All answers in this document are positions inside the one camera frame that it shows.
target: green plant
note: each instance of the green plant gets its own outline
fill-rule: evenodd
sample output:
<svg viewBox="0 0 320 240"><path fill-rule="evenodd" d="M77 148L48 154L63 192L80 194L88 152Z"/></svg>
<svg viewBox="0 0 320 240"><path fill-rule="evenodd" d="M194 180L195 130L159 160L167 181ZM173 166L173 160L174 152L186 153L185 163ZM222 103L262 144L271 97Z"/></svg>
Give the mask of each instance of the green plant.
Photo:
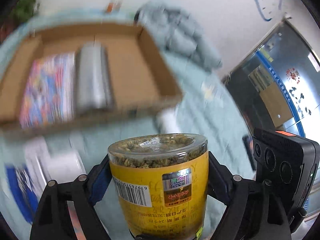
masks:
<svg viewBox="0 0 320 240"><path fill-rule="evenodd" d="M19 0L9 18L13 19L17 25L25 23L37 14L38 8L35 10L35 5L36 0Z"/></svg>

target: yellow-green sticker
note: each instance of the yellow-green sticker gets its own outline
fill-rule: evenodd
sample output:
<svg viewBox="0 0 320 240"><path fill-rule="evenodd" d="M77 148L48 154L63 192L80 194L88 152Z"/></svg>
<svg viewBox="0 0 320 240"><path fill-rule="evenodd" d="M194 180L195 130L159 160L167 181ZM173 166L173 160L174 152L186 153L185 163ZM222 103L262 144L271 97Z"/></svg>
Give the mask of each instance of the yellow-green sticker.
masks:
<svg viewBox="0 0 320 240"><path fill-rule="evenodd" d="M199 228L196 236L197 236L197 240L199 240L200 236L202 235L202 230L203 230L203 225Z"/></svg>

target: blue banner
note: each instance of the blue banner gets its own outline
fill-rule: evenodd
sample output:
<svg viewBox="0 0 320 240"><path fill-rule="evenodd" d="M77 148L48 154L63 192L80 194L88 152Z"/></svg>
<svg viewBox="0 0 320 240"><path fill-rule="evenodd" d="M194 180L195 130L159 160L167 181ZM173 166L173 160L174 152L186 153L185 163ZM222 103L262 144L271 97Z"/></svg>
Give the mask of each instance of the blue banner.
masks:
<svg viewBox="0 0 320 240"><path fill-rule="evenodd" d="M292 112L293 118L294 118L295 122L297 123L297 128L298 128L298 131L299 131L299 135L301 137L305 137L305 133L304 133L302 124L300 122L300 117L298 115L297 109L296 109L294 103L292 102L291 97L290 97L287 89L285 88L281 78L277 75L276 71L273 69L273 67L270 64L270 62L265 58L265 56L260 51L257 51L256 55L260 59L260 61L263 64L263 66L272 75L274 81L277 83L279 89L282 91L282 94L284 95L284 98L286 99L286 101L288 103L288 106L289 106L289 108L290 108L290 110Z"/></svg>

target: camera lens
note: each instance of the camera lens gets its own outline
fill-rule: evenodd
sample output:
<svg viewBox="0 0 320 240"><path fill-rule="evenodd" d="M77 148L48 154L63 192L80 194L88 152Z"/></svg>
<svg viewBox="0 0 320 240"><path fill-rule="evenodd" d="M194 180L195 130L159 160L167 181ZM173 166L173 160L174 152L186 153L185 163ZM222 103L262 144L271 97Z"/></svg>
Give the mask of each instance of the camera lens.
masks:
<svg viewBox="0 0 320 240"><path fill-rule="evenodd" d="M260 157L260 155L261 155L261 149L260 149L259 144L256 143L256 145L255 145L254 148L255 148L255 150L256 150L256 155L257 155L258 157Z"/></svg>
<svg viewBox="0 0 320 240"><path fill-rule="evenodd" d="M280 177L283 183L289 184L292 179L292 169L288 162L282 162L280 165Z"/></svg>
<svg viewBox="0 0 320 240"><path fill-rule="evenodd" d="M264 155L264 160L265 160L267 168L270 171L274 171L275 167L276 167L276 156L273 153L273 151L271 151L270 149L267 148L265 155Z"/></svg>

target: open cardboard box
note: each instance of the open cardboard box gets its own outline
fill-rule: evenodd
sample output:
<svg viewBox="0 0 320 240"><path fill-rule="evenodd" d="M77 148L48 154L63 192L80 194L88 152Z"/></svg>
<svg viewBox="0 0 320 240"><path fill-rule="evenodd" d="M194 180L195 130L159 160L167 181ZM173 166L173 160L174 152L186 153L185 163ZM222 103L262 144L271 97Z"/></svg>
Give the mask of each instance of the open cardboard box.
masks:
<svg viewBox="0 0 320 240"><path fill-rule="evenodd" d="M115 108L71 122L24 129L46 132L155 114L175 106L182 93L147 30L115 23L64 25L34 33L16 51L0 83L0 127L20 130L19 115L25 86L35 59L75 52L84 43L106 47Z"/></svg>

